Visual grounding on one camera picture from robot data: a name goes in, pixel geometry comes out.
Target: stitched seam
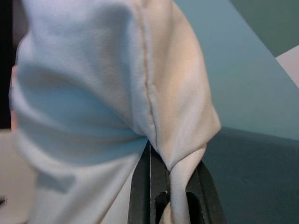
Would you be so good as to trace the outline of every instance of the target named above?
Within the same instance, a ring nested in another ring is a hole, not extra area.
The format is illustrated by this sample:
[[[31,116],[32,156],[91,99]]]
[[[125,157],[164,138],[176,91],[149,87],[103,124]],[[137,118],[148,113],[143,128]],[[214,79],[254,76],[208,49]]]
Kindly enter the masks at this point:
[[[138,21],[139,21],[139,27],[140,27],[140,31],[141,31],[141,40],[142,40],[142,57],[143,57],[143,69],[144,69],[144,74],[145,74],[145,90],[146,90],[146,97],[148,99],[149,102],[149,109],[150,109],[150,116],[154,125],[154,131],[155,131],[155,144],[156,147],[158,147],[157,144],[157,127],[155,124],[155,119],[154,119],[154,113],[153,113],[153,106],[152,106],[152,102],[150,100],[150,95],[149,95],[149,62],[148,62],[148,46],[146,44],[146,38],[145,38],[145,25],[144,25],[144,20],[143,20],[143,16],[142,16],[142,10],[141,10],[141,6],[139,6],[138,3],[136,3],[136,1],[133,1],[136,11],[137,11],[137,17],[138,17]]]

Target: white fabric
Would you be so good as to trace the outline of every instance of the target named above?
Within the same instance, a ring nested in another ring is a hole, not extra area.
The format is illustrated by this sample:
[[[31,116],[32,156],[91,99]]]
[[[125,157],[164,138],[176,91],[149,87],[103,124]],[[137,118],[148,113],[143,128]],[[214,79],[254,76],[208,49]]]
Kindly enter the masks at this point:
[[[128,183],[148,138],[171,171],[166,222],[187,224],[185,186],[220,123],[179,8],[171,0],[24,7],[29,32],[13,98],[20,150],[39,172],[29,223],[127,223]],[[126,212],[113,215],[114,204]]]

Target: light blue wall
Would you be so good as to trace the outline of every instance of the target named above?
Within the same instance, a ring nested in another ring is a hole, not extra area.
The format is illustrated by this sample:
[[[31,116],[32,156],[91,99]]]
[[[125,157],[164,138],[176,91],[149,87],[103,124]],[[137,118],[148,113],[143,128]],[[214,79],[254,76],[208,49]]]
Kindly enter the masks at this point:
[[[203,50],[223,126],[299,140],[299,89],[228,0],[176,0]]]

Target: white cloth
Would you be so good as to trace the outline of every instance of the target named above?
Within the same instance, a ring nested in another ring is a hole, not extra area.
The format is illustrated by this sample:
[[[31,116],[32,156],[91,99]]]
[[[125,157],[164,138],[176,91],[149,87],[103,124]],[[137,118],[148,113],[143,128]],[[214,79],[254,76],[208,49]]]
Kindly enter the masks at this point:
[[[29,223],[127,223],[128,183],[148,138],[171,171],[166,222],[187,224],[185,186],[220,123],[201,49],[177,5],[24,7],[29,32],[13,99],[19,148],[39,172]]]

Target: white garment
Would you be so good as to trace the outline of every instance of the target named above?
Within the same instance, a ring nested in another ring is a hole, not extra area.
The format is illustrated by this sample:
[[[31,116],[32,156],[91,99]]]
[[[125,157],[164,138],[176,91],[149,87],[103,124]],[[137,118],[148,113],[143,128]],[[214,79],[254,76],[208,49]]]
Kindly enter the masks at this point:
[[[29,223],[127,223],[131,177],[148,138],[171,171],[166,222],[187,224],[185,186],[220,123],[201,49],[177,5],[24,7],[29,32],[13,99],[19,148],[39,172]]]

